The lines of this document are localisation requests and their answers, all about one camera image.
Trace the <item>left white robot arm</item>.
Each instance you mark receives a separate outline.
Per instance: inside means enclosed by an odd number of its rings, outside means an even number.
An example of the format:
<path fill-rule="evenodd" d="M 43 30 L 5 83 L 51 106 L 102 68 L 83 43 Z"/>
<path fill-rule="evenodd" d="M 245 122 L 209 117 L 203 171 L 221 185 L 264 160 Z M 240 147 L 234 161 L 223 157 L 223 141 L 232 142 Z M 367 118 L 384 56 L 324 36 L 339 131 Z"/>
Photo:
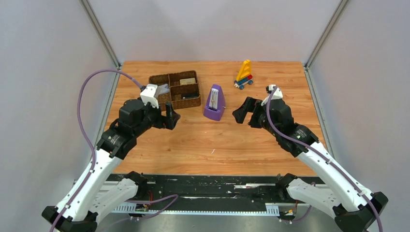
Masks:
<path fill-rule="evenodd" d="M 56 205 L 47 206 L 42 217 L 51 224 L 51 231 L 94 232 L 98 224 L 117 206 L 128 199 L 147 194 L 147 179 L 130 172 L 100 197 L 97 193 L 112 171 L 137 145 L 137 138 L 150 128 L 173 130 L 180 119 L 170 102 L 166 114 L 151 103 L 138 99 L 124 102 L 119 116 L 106 130 L 96 147 L 92 147 L 90 163 L 69 193 Z"/>

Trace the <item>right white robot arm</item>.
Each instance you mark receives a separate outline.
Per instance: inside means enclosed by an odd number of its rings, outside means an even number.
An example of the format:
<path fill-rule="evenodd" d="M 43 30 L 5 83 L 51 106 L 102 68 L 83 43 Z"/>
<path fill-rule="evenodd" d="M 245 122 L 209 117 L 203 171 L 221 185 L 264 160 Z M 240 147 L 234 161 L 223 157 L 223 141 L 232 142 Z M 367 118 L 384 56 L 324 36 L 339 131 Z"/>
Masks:
<path fill-rule="evenodd" d="M 247 97 L 232 115 L 242 124 L 247 113 L 252 114 L 248 125 L 274 135 L 282 149 L 309 166 L 329 188 L 325 191 L 300 177 L 286 174 L 278 181 L 285 193 L 326 213 L 344 232 L 365 232 L 373 222 L 383 230 L 380 214 L 388 203 L 386 195 L 372 192 L 354 179 L 328 154 L 308 127 L 294 121 L 283 99 L 265 103 Z"/>

